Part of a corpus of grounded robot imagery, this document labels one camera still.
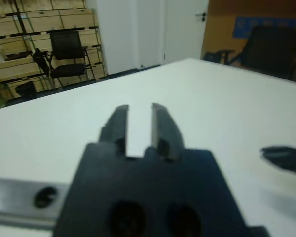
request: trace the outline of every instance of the floor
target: floor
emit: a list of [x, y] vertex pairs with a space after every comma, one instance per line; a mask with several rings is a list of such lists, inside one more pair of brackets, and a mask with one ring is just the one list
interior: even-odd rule
[[[118, 78], [118, 77], [121, 77], [121, 76], [125, 76], [125, 75], [128, 75], [128, 74], [132, 74], [132, 73], [136, 73], [136, 72], [139, 72], [139, 71], [147, 70], [147, 69], [150, 69], [150, 68], [145, 68], [145, 69], [140, 69], [140, 70], [138, 70], [138, 69], [131, 69], [131, 70], [127, 70], [125, 72], [112, 74], [112, 75], [109, 75], [109, 76], [107, 76], [105, 78], [102, 78], [100, 80], [97, 80], [96, 83], [101, 83], [101, 82], [106, 81], [106, 80]], [[79, 88], [79, 87], [82, 87], [82, 86], [85, 86], [85, 85], [94, 84], [94, 83], [95, 83], [95, 81], [89, 80], [89, 81], [84, 81], [84, 82], [80, 82], [80, 83], [77, 83], [77, 84], [72, 84], [72, 85], [64, 86], [63, 89], [55, 89], [55, 90], [49, 90], [49, 91], [42, 91], [42, 92], [39, 92], [38, 93], [38, 98], [41, 98], [41, 97], [44, 97], [44, 96], [47, 96], [47, 95], [52, 95], [52, 94], [60, 93], [60, 92], [67, 91], [67, 90], [72, 90], [72, 89], [75, 89], [75, 88]], [[19, 104], [19, 103], [22, 103], [24, 101], [25, 100], [23, 98], [15, 98], [15, 99], [12, 99], [12, 100], [7, 101], [6, 106], [11, 106], [11, 105]]]

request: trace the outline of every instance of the white door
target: white door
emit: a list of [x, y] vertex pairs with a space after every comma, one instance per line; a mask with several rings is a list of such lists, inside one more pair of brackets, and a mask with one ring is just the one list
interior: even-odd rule
[[164, 63], [200, 59], [208, 1], [166, 0]]

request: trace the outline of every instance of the door handle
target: door handle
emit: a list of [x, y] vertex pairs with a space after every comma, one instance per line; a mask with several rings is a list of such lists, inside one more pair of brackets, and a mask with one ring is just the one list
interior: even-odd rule
[[205, 17], [205, 16], [206, 16], [206, 13], [205, 13], [205, 12], [203, 12], [203, 13], [198, 13], [198, 14], [195, 14], [195, 16], [203, 16], [203, 17]]

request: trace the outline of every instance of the blue poster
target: blue poster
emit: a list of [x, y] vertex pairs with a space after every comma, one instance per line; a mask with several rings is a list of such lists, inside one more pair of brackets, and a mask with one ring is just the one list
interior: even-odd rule
[[234, 38], [248, 38], [255, 26], [278, 26], [296, 29], [296, 18], [237, 16], [232, 36]]

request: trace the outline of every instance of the white table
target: white table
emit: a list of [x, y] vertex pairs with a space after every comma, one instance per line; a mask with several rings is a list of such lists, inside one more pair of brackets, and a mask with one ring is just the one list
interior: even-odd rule
[[[84, 146], [115, 107], [129, 104], [127, 154], [151, 140], [151, 104], [166, 106], [185, 146], [211, 150], [248, 225], [296, 237], [296, 174], [260, 158], [296, 147], [296, 83], [187, 59], [0, 109], [0, 177], [69, 183]], [[0, 237], [51, 232], [0, 226]]]

